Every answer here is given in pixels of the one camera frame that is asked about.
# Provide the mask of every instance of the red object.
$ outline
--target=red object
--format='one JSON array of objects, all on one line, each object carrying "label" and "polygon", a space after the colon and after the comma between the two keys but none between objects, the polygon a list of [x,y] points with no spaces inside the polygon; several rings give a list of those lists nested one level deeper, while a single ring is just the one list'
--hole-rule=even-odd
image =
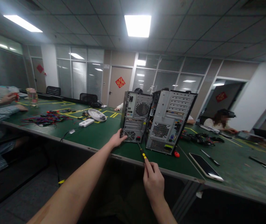
[{"label": "red object", "polygon": [[122,86],[124,86],[126,84],[126,82],[123,80],[122,77],[120,77],[118,80],[115,81],[116,85],[121,88]]},{"label": "red object", "polygon": [[227,98],[227,95],[225,92],[222,92],[216,96],[216,100],[218,103],[221,102],[222,100],[225,100],[226,98]]},{"label": "red object", "polygon": [[179,157],[180,157],[180,154],[175,150],[175,151],[174,151],[174,156],[175,156],[176,158],[179,158]]},{"label": "red object", "polygon": [[36,69],[37,69],[40,73],[42,73],[42,71],[44,70],[44,68],[43,68],[40,64],[36,67]]}]

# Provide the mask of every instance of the wire bundle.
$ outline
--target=wire bundle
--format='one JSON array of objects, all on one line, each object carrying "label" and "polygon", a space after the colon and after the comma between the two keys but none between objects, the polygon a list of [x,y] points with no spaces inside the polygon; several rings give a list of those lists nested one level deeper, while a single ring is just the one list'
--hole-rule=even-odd
[{"label": "wire bundle", "polygon": [[22,123],[28,123],[28,124],[36,124],[40,127],[50,126],[50,125],[56,125],[56,123],[64,121],[64,120],[72,120],[67,116],[59,115],[59,114],[42,114],[39,117],[31,116],[26,119],[22,119]]}]

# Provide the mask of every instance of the computer parts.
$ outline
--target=computer parts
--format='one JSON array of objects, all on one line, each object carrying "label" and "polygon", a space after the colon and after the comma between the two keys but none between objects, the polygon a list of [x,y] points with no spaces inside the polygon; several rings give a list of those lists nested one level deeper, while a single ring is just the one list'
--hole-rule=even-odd
[{"label": "computer parts", "polygon": [[152,126],[146,148],[171,155],[188,120],[197,94],[160,90],[153,93]]},{"label": "computer parts", "polygon": [[126,91],[121,116],[122,131],[120,137],[127,135],[126,142],[141,143],[151,107],[152,95]]}]

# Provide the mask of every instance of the ceiling light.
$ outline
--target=ceiling light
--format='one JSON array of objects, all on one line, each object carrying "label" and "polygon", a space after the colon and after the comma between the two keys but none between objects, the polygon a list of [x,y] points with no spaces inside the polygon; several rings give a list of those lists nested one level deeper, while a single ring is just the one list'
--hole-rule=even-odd
[{"label": "ceiling light", "polygon": [[214,84],[213,86],[224,86],[224,83],[217,83],[217,84]]},{"label": "ceiling light", "polygon": [[196,82],[195,80],[185,80],[183,82]]},{"label": "ceiling light", "polygon": [[75,54],[75,53],[69,53],[70,55],[72,55],[74,58],[77,58],[77,59],[84,59],[82,58],[80,55],[78,54]]},{"label": "ceiling light", "polygon": [[0,44],[0,47],[4,47],[6,49],[8,49],[8,47],[6,45]]},{"label": "ceiling light", "polygon": [[125,15],[128,36],[148,37],[152,16]]},{"label": "ceiling light", "polygon": [[8,18],[9,20],[13,21],[14,23],[18,24],[19,26],[25,28],[26,30],[30,32],[38,32],[42,33],[42,31],[38,28],[36,28],[34,25],[30,24],[26,20],[22,19],[21,17],[17,15],[3,15],[5,18]]},{"label": "ceiling light", "polygon": [[145,64],[146,64],[146,61],[145,60],[137,60],[137,65],[145,66]]}]

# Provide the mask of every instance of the white phone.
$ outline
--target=white phone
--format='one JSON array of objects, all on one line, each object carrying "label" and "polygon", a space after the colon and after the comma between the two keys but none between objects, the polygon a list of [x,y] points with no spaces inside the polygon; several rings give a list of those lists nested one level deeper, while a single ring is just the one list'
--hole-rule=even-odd
[{"label": "white phone", "polygon": [[220,175],[200,155],[196,155],[193,153],[189,153],[189,155],[197,164],[197,166],[201,169],[204,175],[206,175],[206,177],[218,181],[224,181],[222,177],[220,177]]}]

